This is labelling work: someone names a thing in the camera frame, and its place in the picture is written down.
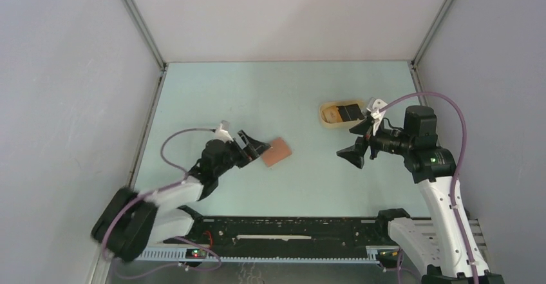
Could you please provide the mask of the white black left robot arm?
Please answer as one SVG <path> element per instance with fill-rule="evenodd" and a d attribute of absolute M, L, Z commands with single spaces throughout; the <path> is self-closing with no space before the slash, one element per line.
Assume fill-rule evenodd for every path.
<path fill-rule="evenodd" d="M 214 138 L 195 165 L 182 171 L 181 180 L 148 192 L 122 187 L 114 194 L 90 233 L 103 252 L 128 263 L 154 243 L 175 237 L 188 243 L 201 240 L 200 215 L 188 204 L 211 195 L 228 170 L 247 166 L 271 148 L 243 130 L 235 136 L 221 128 L 213 132 Z"/>

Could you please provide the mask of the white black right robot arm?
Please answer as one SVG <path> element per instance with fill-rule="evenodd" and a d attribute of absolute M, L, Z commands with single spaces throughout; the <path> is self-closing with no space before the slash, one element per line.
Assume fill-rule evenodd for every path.
<path fill-rule="evenodd" d="M 358 136 L 355 144 L 337 156 L 358 168 L 363 167 L 367 151 L 371 159 L 381 151 L 403 157 L 426 202 L 437 244 L 417 229 L 403 209 L 383 211 L 384 220 L 375 225 L 374 234 L 379 242 L 400 247 L 418 269 L 421 283 L 503 283 L 475 242 L 460 187 L 453 180 L 455 159 L 438 146 L 436 128 L 437 116 L 430 107 L 407 107 L 400 129 L 386 129 L 379 109 L 369 108 L 363 121 L 350 128 Z"/>

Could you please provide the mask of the orange leather card holder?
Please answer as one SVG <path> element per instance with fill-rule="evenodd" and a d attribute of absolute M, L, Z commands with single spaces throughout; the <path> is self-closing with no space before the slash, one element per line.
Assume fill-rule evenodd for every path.
<path fill-rule="evenodd" d="M 283 138 L 275 138 L 269 144 L 270 148 L 261 156 L 262 161 L 267 167 L 272 167 L 292 155 L 290 146 Z"/>

